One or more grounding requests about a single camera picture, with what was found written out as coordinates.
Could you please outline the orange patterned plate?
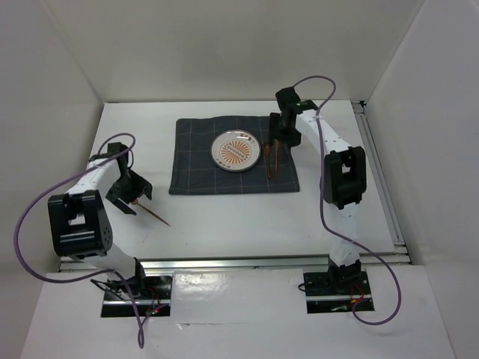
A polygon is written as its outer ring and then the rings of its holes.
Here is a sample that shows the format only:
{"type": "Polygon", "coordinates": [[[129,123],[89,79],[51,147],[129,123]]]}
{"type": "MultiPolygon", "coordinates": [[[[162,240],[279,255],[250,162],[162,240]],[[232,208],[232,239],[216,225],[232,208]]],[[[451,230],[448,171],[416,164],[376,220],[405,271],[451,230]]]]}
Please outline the orange patterned plate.
{"type": "Polygon", "coordinates": [[[256,137],[239,129],[218,135],[210,148],[215,165],[231,172],[247,171],[254,167],[261,152],[261,145],[256,137]]]}

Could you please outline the copper fork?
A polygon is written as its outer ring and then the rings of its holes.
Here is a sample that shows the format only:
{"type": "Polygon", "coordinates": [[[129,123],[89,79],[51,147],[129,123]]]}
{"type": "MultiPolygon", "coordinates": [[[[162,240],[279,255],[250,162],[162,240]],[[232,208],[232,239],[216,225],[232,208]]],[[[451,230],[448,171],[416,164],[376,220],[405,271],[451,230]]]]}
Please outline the copper fork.
{"type": "Polygon", "coordinates": [[[146,213],[149,215],[153,216],[155,219],[158,221],[161,221],[163,224],[167,225],[168,227],[171,227],[171,224],[169,224],[166,220],[161,218],[159,215],[157,215],[155,212],[153,212],[151,209],[148,209],[146,206],[142,205],[141,203],[138,202],[138,200],[134,200],[131,202],[133,206],[138,206],[140,209],[143,209],[146,213]]]}

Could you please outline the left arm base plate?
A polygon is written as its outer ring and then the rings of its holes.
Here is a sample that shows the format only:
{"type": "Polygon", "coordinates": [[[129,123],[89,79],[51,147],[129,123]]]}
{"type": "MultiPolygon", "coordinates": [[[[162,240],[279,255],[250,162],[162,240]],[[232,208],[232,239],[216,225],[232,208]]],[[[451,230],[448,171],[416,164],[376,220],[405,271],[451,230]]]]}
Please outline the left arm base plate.
{"type": "MultiPolygon", "coordinates": [[[[132,287],[133,298],[141,318],[170,316],[172,280],[170,274],[147,276],[142,288],[132,287]]],[[[90,282],[104,293],[100,315],[102,318],[126,318],[135,315],[131,299],[120,281],[90,279],[90,282]]]]}

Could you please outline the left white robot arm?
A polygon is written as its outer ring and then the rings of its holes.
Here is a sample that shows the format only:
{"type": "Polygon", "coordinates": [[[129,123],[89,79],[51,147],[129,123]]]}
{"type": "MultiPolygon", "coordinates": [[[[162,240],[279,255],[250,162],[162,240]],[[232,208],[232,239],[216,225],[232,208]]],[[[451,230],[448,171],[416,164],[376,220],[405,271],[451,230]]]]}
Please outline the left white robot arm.
{"type": "Polygon", "coordinates": [[[129,167],[127,146],[121,142],[110,143],[104,153],[90,157],[87,169],[66,193],[48,199],[55,253],[84,260],[97,269],[114,270],[108,274],[109,286],[130,298],[140,298],[147,291],[144,269],[138,259],[114,243],[104,202],[135,215],[129,205],[142,196],[150,200],[153,186],[129,167]]]}

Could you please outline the copper knife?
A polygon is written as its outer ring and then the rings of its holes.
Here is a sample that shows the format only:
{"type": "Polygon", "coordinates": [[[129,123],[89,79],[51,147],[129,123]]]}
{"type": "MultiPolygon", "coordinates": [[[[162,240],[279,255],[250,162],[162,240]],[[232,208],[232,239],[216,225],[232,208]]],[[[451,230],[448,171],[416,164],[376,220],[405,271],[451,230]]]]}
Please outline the copper knife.
{"type": "Polygon", "coordinates": [[[275,167],[274,167],[274,180],[275,182],[278,181],[278,169],[279,169],[279,150],[280,150],[280,141],[275,139],[274,146],[275,146],[275,167]]]}

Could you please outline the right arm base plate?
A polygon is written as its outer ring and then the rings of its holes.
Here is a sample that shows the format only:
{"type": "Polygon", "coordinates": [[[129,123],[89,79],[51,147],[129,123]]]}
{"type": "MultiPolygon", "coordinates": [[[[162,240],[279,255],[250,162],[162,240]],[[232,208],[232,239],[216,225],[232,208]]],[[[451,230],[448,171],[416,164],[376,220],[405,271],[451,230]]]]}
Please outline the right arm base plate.
{"type": "Polygon", "coordinates": [[[354,280],[333,285],[327,272],[305,272],[298,290],[305,294],[308,314],[375,311],[366,271],[354,280]]]}

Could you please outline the dark grey checked cloth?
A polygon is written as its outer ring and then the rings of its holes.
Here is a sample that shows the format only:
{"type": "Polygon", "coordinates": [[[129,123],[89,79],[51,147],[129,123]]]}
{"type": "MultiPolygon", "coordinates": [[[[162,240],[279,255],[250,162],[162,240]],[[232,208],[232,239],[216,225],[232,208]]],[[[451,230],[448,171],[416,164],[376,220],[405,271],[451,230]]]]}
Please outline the dark grey checked cloth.
{"type": "Polygon", "coordinates": [[[245,130],[264,142],[269,118],[220,116],[183,118],[176,122],[174,162],[169,194],[276,194],[300,191],[293,157],[280,147],[278,179],[268,178],[264,156],[246,171],[232,172],[217,166],[211,154],[213,140],[228,130],[245,130]]]}

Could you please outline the copper spoon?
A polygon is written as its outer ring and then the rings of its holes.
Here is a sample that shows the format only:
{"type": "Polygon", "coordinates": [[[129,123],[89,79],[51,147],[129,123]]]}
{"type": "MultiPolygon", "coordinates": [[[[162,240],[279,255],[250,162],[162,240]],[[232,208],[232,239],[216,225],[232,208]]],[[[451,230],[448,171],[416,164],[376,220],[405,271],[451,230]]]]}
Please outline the copper spoon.
{"type": "Polygon", "coordinates": [[[263,151],[263,156],[265,158],[266,175],[267,175],[267,178],[270,180],[272,178],[272,171],[271,171],[271,164],[270,164],[271,147],[268,141],[263,142],[262,151],[263,151]]]}

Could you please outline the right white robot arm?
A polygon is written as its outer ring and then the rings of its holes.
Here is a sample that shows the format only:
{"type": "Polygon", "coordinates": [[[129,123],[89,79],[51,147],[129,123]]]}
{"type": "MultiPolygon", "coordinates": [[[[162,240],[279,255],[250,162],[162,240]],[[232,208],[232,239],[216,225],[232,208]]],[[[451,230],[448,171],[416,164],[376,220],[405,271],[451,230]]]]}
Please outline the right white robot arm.
{"type": "Polygon", "coordinates": [[[367,188],[366,155],[346,142],[322,117],[311,100],[302,100],[293,87],[275,94],[279,112],[269,116],[268,140],[263,145],[269,177],[278,178],[279,153],[306,137],[320,157],[320,205],[324,228],[333,235],[328,270],[323,281],[335,293],[345,292],[361,275],[356,246],[356,214],[367,188]]]}

